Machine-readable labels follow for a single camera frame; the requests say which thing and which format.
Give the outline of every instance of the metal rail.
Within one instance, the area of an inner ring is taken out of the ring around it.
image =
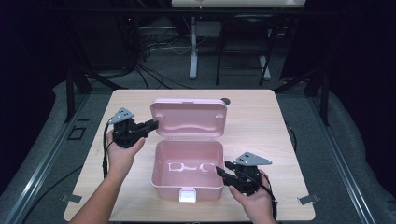
[[[77,114],[81,111],[82,107],[87,103],[89,95],[83,94],[78,98],[76,105],[76,115],[66,123],[61,131],[59,132],[54,144],[50,151],[44,156],[43,160],[38,164],[35,169],[35,173],[32,175],[28,184],[26,185],[20,198],[15,203],[14,207],[8,214],[6,223],[22,223],[24,216],[33,204],[35,196],[46,180],[47,175],[50,173],[50,169],[55,163],[60,151],[61,145],[66,138],[66,134],[73,128],[73,123],[76,120]]]
[[[319,104],[316,99],[312,97],[308,98],[308,103],[311,105],[311,108],[314,110],[314,114],[320,127],[324,134],[326,135],[329,144],[330,144],[330,154],[334,160],[335,166],[340,174],[341,178],[344,181],[344,185],[346,187],[346,191],[349,194],[349,197],[356,208],[359,218],[361,219],[361,223],[375,223],[375,219],[370,212],[369,207],[367,206],[366,201],[361,193],[361,189],[359,188],[358,184],[353,177],[353,174],[350,172],[349,167],[347,165],[346,160],[344,159],[344,155],[337,144],[334,135],[332,134],[332,129],[330,126],[326,126],[320,117],[319,111]]]

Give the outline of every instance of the human arm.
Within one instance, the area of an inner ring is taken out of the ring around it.
[[[260,170],[262,174],[262,184],[269,189],[269,182],[265,178],[267,175]],[[272,214],[271,196],[262,188],[252,195],[246,196],[239,192],[234,186],[230,186],[229,190],[233,197],[242,204],[247,216],[254,224],[273,224],[276,221]]]
[[[108,223],[122,182],[134,163],[134,156],[145,144],[145,138],[140,138],[132,147],[119,147],[113,143],[112,131],[106,139],[110,144],[107,149],[108,174],[70,223]]]

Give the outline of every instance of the box latch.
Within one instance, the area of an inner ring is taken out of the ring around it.
[[[178,194],[178,200],[181,203],[195,203],[197,201],[195,188],[181,188]]]

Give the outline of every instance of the desk leg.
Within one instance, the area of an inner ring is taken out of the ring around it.
[[[265,57],[264,56],[260,56],[259,60],[260,60],[260,66],[264,67],[265,66],[265,62],[266,62]],[[265,73],[264,73],[264,80],[265,81],[270,81],[271,80],[270,69],[268,68],[268,66],[267,66],[267,69],[265,70]]]
[[[191,64],[190,64],[190,79],[197,78],[198,67],[198,49],[197,49],[197,35],[196,35],[195,17],[191,18]]]

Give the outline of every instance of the white desk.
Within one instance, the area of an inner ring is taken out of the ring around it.
[[[300,205],[297,198],[308,195],[288,131],[275,94],[267,90],[124,90],[114,91],[93,140],[91,150],[73,191],[81,196],[70,202],[64,218],[70,220],[87,202],[103,180],[103,132],[114,114],[125,107],[135,113],[136,122],[152,119],[150,104],[156,98],[229,98],[225,133],[217,139],[224,146],[224,159],[232,161],[249,151],[273,162],[260,166],[271,179],[279,201],[279,221],[307,221],[315,217],[312,204]],[[162,200],[151,184],[156,144],[163,140],[151,132],[137,153],[131,172],[122,184],[111,221],[139,222],[235,222],[249,221],[244,209],[227,187],[214,202],[179,203]]]
[[[172,0],[173,7],[280,7],[280,8],[302,8],[305,0]],[[198,48],[196,46],[196,22],[191,19],[191,64],[190,79],[196,79],[198,67]],[[265,58],[260,57],[260,64],[265,64]],[[270,80],[271,75],[267,69],[264,80]]]

